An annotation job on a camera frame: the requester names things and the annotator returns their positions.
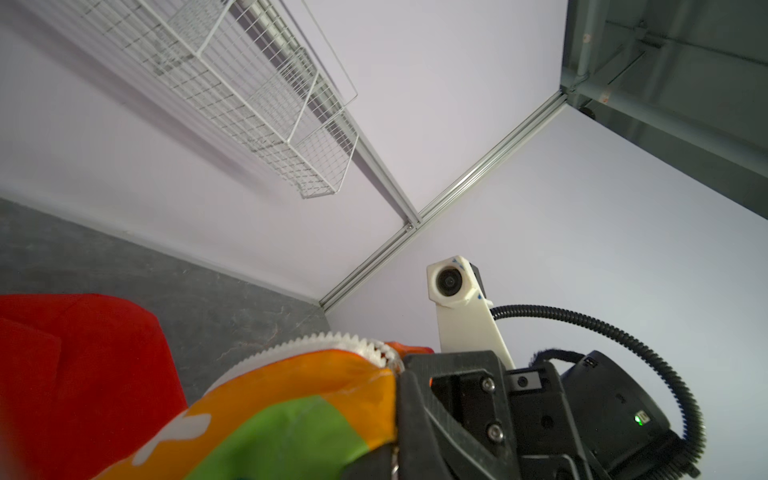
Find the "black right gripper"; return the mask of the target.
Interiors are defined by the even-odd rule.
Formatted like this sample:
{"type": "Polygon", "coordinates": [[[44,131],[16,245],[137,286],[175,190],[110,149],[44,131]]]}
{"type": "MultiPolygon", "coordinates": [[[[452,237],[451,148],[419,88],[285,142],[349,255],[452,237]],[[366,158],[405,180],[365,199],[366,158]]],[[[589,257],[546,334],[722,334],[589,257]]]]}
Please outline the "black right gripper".
{"type": "Polygon", "coordinates": [[[401,479],[696,475],[660,407],[598,351],[544,350],[508,372],[512,418],[505,369],[490,351],[411,354],[404,366],[397,396],[401,479]]]}

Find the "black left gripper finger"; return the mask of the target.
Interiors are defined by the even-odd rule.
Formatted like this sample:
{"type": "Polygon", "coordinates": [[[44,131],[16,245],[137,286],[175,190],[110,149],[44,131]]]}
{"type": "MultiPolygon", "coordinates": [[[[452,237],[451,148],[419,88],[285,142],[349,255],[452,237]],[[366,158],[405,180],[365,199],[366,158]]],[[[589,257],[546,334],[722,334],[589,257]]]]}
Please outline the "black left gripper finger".
{"type": "Polygon", "coordinates": [[[342,480],[392,480],[396,478],[396,446],[385,444],[348,464],[342,480]]]}

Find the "colourful rainbow kids jacket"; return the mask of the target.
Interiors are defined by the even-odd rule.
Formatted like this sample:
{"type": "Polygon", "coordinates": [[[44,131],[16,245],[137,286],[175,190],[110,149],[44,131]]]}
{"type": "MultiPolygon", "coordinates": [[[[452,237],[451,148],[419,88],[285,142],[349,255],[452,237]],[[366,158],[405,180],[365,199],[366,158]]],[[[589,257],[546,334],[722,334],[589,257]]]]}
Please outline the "colourful rainbow kids jacket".
{"type": "Polygon", "coordinates": [[[1,299],[5,479],[338,479],[397,441],[412,348],[311,334],[238,363],[194,403],[149,311],[111,296],[1,299]]]}

